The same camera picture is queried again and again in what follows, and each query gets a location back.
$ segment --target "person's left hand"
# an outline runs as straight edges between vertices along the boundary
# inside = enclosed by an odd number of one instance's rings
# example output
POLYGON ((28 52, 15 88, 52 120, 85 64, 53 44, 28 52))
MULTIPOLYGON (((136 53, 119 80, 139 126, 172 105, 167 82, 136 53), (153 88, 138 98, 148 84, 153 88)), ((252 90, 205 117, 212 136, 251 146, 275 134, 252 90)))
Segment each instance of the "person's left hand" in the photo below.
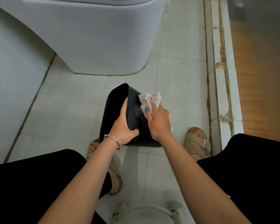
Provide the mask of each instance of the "person's left hand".
POLYGON ((139 130, 134 129, 131 131, 127 127, 127 118, 125 117, 127 109, 127 98, 124 101, 120 115, 118 119, 114 122, 113 127, 109 133, 110 136, 114 137, 120 145, 125 145, 126 143, 130 142, 134 137, 139 135, 139 130))

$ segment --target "forearm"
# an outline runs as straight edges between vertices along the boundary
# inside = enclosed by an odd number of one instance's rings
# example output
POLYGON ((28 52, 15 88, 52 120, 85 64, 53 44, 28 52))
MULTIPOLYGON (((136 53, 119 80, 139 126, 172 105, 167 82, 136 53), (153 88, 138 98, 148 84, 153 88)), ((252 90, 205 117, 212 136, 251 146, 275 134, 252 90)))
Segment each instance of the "forearm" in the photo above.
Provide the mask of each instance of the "forearm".
POLYGON ((250 223, 171 134, 159 141, 196 223, 250 223))
POLYGON ((105 139, 39 223, 89 224, 116 148, 117 143, 113 139, 105 139))

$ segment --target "tiled threshold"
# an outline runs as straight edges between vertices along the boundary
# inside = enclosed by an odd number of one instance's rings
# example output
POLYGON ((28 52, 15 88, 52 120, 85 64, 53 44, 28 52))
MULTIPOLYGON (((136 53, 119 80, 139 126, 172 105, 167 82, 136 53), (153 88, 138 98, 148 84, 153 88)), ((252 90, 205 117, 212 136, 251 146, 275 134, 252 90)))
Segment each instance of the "tiled threshold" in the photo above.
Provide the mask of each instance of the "tiled threshold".
POLYGON ((227 0, 205 0, 210 129, 213 154, 243 133, 227 0))

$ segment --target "bracelet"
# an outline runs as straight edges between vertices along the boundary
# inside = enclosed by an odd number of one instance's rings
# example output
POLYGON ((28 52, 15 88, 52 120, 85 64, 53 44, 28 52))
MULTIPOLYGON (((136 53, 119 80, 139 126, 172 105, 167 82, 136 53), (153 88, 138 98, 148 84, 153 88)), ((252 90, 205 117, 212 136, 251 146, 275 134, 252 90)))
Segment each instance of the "bracelet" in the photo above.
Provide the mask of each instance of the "bracelet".
POLYGON ((118 141, 117 141, 115 138, 113 138, 112 136, 110 136, 110 135, 108 135, 108 134, 105 134, 103 140, 105 140, 106 137, 110 137, 110 138, 112 138, 114 141, 116 141, 116 143, 117 143, 118 146, 119 146, 119 148, 117 148, 116 150, 120 149, 120 144, 118 143, 118 141))

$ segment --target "sandal buckle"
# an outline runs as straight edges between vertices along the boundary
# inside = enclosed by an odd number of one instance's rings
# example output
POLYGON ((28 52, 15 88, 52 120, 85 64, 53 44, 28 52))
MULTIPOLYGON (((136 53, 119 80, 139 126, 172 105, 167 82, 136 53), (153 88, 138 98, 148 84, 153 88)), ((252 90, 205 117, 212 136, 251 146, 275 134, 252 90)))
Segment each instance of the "sandal buckle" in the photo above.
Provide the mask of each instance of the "sandal buckle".
POLYGON ((202 148, 203 148, 204 150, 210 152, 210 143, 209 143, 207 140, 204 140, 204 141, 203 141, 202 148))

